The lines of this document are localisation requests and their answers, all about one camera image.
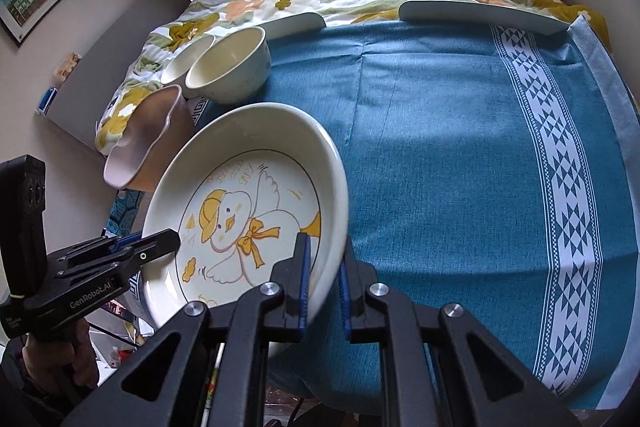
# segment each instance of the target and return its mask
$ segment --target small object on headboard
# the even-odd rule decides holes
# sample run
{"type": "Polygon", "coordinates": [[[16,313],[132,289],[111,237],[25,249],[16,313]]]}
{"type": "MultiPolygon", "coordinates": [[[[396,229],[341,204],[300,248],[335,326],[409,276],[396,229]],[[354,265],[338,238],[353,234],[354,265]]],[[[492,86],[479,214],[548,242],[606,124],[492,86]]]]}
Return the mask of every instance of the small object on headboard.
{"type": "Polygon", "coordinates": [[[81,55],[78,55],[77,53],[69,53],[66,56],[64,62],[62,62],[62,64],[60,64],[56,71],[54,71],[53,73],[53,76],[55,77],[58,84],[55,87],[62,86],[63,82],[69,76],[69,73],[74,70],[74,68],[78,65],[78,62],[80,62],[81,58],[81,55]]]}
{"type": "Polygon", "coordinates": [[[36,112],[38,114],[46,116],[47,110],[49,109],[49,106],[51,105],[51,102],[53,102],[53,99],[57,95],[57,93],[58,90],[55,87],[49,87],[49,89],[47,89],[42,95],[42,98],[38,103],[38,107],[36,108],[36,112]]]}

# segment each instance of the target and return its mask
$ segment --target cream bowl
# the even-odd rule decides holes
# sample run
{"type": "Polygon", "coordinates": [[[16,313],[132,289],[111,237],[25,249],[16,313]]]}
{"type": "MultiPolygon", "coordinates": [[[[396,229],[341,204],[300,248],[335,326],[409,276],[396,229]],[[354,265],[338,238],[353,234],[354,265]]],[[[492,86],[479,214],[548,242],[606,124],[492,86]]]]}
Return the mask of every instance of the cream bowl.
{"type": "Polygon", "coordinates": [[[186,98],[194,98],[197,96],[198,92],[196,90],[186,87],[185,80],[187,73],[195,61],[211,47],[215,40],[215,36],[205,34],[185,47],[169,62],[169,65],[162,72],[160,83],[163,86],[173,86],[177,84],[182,88],[182,94],[186,98]]]}
{"type": "Polygon", "coordinates": [[[218,103],[239,103],[258,91],[271,71],[271,55],[260,26],[231,33],[205,51],[185,84],[218,103]]]}
{"type": "Polygon", "coordinates": [[[311,322],[338,272],[348,217],[340,155],[314,118],[279,103],[230,111],[183,147],[151,199],[143,236],[174,229],[181,246],[143,267],[142,307],[160,327],[188,301],[235,301],[269,280],[303,231],[311,322]]]}

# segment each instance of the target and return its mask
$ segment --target headboard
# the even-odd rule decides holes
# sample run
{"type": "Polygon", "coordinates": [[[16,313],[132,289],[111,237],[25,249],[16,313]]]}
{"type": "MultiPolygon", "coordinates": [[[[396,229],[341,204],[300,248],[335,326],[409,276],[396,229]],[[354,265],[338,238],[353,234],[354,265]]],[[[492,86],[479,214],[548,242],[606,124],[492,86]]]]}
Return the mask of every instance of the headboard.
{"type": "Polygon", "coordinates": [[[149,33],[177,19],[189,0],[136,0],[82,56],[47,118],[95,150],[95,127],[149,33]]]}

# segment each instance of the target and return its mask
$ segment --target bowl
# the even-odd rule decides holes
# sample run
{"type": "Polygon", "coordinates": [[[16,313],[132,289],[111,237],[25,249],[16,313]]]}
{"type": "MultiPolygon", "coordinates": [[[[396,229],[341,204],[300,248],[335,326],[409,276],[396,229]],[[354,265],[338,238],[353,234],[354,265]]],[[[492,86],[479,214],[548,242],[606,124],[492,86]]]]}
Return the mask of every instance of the bowl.
{"type": "Polygon", "coordinates": [[[182,94],[187,98],[197,96],[198,93],[186,87],[184,81],[194,62],[211,47],[215,40],[216,38],[213,35],[204,34],[185,47],[169,62],[169,65],[162,72],[160,83],[163,86],[171,86],[174,84],[180,86],[182,88],[182,94]]]}
{"type": "Polygon", "coordinates": [[[185,84],[218,103],[239,103],[258,91],[271,71],[263,28],[244,28],[220,39],[187,73],[185,84]]]}
{"type": "Polygon", "coordinates": [[[193,131],[191,111],[180,86],[150,93],[131,113],[122,137],[111,150],[104,165],[104,181],[114,188],[153,192],[193,131]]]}
{"type": "Polygon", "coordinates": [[[312,244],[311,322],[338,272],[348,217],[340,155],[314,118],[279,103],[230,111],[183,147],[149,204],[143,236],[174,229],[181,246],[143,267],[148,317],[160,327],[188,301],[235,301],[293,255],[302,230],[312,244]]]}

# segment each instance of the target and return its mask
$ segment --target metal screw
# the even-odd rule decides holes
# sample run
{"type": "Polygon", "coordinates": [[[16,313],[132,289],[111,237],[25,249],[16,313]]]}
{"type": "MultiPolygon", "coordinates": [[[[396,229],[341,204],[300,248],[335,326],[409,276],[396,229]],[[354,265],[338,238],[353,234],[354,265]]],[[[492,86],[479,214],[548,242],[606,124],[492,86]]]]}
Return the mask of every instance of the metal screw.
{"type": "Polygon", "coordinates": [[[465,312],[465,309],[457,302],[450,302],[445,304],[442,308],[449,317],[460,317],[465,312]]]}
{"type": "Polygon", "coordinates": [[[376,282],[369,286],[369,291],[376,297],[384,297],[389,293],[389,286],[383,282],[376,282]]]}
{"type": "Polygon", "coordinates": [[[268,281],[266,283],[263,283],[260,286],[260,293],[263,295],[267,295],[267,296],[276,295],[276,293],[278,293],[279,291],[280,291],[280,285],[278,285],[278,283],[276,282],[268,281]]]}
{"type": "Polygon", "coordinates": [[[204,311],[204,309],[205,305],[200,301],[187,302],[186,306],[183,308],[184,312],[190,317],[197,317],[204,311]]]}

